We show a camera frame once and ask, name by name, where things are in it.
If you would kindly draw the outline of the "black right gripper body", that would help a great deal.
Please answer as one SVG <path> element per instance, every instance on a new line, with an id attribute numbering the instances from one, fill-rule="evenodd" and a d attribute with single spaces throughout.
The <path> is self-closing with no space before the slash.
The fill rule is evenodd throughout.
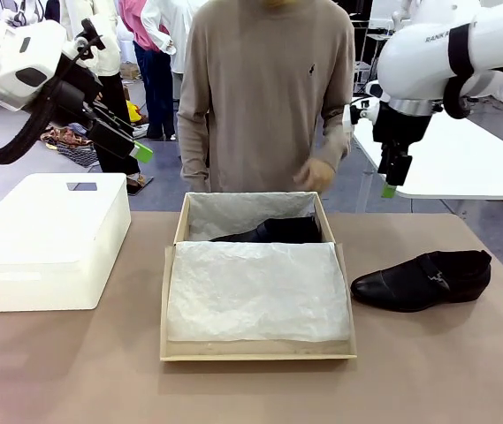
<path id="1" fill-rule="evenodd" d="M 373 140 L 397 153 L 406 154 L 411 144 L 423 139 L 430 124 L 431 115 L 409 116 L 380 102 L 376 123 L 373 125 Z"/>

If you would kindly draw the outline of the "person's left hand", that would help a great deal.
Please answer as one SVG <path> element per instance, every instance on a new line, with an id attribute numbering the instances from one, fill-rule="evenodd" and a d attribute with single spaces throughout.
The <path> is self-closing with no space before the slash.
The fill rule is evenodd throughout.
<path id="1" fill-rule="evenodd" d="M 325 192 L 334 180 L 336 171 L 330 164 L 316 159 L 308 159 L 293 177 L 294 182 L 305 192 Z"/>

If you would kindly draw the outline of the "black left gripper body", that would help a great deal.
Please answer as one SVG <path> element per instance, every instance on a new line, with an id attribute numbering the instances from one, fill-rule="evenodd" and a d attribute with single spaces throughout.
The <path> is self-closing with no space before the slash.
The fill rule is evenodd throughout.
<path id="1" fill-rule="evenodd" d="M 92 127 L 101 120 L 95 106 L 101 88 L 89 69 L 73 61 L 59 61 L 54 76 L 41 89 L 41 125 Z"/>

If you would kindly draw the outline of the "person in beige sweater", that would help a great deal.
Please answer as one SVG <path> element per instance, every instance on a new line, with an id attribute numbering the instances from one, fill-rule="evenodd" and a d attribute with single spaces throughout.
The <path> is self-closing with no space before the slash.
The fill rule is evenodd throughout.
<path id="1" fill-rule="evenodd" d="M 206 115 L 208 193 L 303 191 L 293 177 L 319 159 L 322 110 L 351 102 L 354 66 L 354 26 L 334 0 L 209 0 L 179 102 Z"/>

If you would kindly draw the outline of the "person's right forearm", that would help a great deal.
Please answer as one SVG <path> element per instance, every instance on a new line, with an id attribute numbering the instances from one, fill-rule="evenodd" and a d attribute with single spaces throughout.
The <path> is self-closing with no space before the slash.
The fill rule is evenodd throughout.
<path id="1" fill-rule="evenodd" d="M 181 176 L 192 192 L 207 193 L 210 190 L 209 169 L 206 165 L 209 131 L 205 113 L 194 113 L 192 110 L 180 107 L 178 130 Z"/>

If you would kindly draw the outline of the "black leather dress shoe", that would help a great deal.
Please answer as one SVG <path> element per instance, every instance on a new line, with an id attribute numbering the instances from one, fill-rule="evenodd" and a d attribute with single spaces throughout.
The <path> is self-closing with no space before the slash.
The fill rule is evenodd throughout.
<path id="1" fill-rule="evenodd" d="M 253 230 L 213 238 L 211 242 L 311 244 L 323 241 L 322 232 L 313 216 L 270 218 Z"/>
<path id="2" fill-rule="evenodd" d="M 491 281 L 492 257 L 477 250 L 435 251 L 356 278 L 352 297 L 400 313 L 477 300 Z"/>

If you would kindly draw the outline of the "person in white jacket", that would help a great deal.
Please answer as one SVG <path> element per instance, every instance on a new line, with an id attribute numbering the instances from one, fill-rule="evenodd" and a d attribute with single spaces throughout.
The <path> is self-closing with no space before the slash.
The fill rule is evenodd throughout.
<path id="1" fill-rule="evenodd" d="M 102 103 L 118 118 L 130 124 L 126 97 L 120 76 L 120 49 L 118 46 L 118 13 L 114 0 L 59 0 L 60 23 L 69 39 L 82 31 L 83 19 L 98 17 L 103 22 L 103 50 L 96 50 L 94 57 L 86 64 L 103 85 Z M 98 162 L 104 173 L 123 173 L 126 175 L 126 189 L 136 195 L 152 178 L 141 174 L 138 161 L 131 156 L 120 159 L 114 154 L 97 147 Z"/>

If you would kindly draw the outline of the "colourful clothes pile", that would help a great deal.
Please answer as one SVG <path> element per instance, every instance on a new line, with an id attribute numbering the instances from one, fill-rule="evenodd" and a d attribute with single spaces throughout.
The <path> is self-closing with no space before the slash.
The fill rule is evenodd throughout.
<path id="1" fill-rule="evenodd" d="M 40 141 L 83 168 L 98 163 L 94 143 L 69 127 L 56 128 L 50 125 L 41 134 Z"/>

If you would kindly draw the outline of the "white plastic storage bin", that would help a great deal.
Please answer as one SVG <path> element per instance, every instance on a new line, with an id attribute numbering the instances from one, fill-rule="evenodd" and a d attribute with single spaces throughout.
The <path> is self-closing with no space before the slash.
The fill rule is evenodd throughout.
<path id="1" fill-rule="evenodd" d="M 25 177 L 0 201 L 0 313 L 96 308 L 130 224 L 123 174 Z"/>

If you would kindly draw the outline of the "brown cardboard shoe box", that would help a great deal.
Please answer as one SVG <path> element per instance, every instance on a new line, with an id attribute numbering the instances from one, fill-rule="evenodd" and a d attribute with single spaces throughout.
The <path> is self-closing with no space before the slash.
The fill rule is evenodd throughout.
<path id="1" fill-rule="evenodd" d="M 169 339 L 167 315 L 171 296 L 171 274 L 176 246 L 168 246 L 164 253 L 164 273 L 160 313 L 160 360 L 181 361 L 252 361 L 252 360 L 354 360 L 357 346 L 354 331 L 351 295 L 347 284 L 347 273 L 342 245 L 336 242 L 331 226 L 318 194 L 313 195 L 311 209 L 321 227 L 323 240 L 332 242 L 342 283 L 346 294 L 350 333 L 344 341 L 306 342 L 291 340 L 240 340 L 240 341 L 197 341 L 177 342 Z"/>

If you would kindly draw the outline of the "person in white shirt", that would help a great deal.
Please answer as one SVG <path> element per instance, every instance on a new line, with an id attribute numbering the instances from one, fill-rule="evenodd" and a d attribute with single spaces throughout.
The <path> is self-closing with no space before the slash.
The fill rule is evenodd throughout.
<path id="1" fill-rule="evenodd" d="M 141 23 L 150 40 L 171 59 L 174 101 L 180 97 L 187 39 L 194 15 L 208 1 L 146 0 L 141 10 Z"/>

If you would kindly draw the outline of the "person in pink top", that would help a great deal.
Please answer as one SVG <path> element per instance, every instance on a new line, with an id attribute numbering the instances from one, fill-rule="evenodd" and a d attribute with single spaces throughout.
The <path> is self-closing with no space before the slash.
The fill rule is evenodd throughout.
<path id="1" fill-rule="evenodd" d="M 118 0 L 119 15 L 133 34 L 133 47 L 146 94 L 149 128 L 153 140 L 176 140 L 173 124 L 170 56 L 151 40 L 141 21 L 146 0 Z"/>

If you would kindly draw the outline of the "white table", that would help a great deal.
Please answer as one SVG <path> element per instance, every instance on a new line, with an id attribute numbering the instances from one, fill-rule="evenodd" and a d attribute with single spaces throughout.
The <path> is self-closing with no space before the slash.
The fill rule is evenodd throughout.
<path id="1" fill-rule="evenodd" d="M 503 140 L 471 121 L 435 114 L 408 153 L 413 160 L 399 196 L 503 201 Z"/>

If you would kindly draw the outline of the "person's left forearm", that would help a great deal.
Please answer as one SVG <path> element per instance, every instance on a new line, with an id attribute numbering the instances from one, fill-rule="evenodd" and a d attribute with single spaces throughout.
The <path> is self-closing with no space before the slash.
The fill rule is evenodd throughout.
<path id="1" fill-rule="evenodd" d="M 316 154 L 336 171 L 342 159 L 348 155 L 353 137 L 354 125 L 351 121 L 350 105 L 346 103 L 323 109 L 321 117 L 324 141 Z"/>

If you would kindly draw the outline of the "white tissue wrapping paper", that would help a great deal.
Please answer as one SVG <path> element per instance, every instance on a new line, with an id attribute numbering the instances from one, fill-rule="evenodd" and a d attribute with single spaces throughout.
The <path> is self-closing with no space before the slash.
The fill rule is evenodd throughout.
<path id="1" fill-rule="evenodd" d="M 348 339 L 345 287 L 332 242 L 211 242 L 270 218 L 316 219 L 314 194 L 186 195 L 173 241 L 171 341 Z"/>

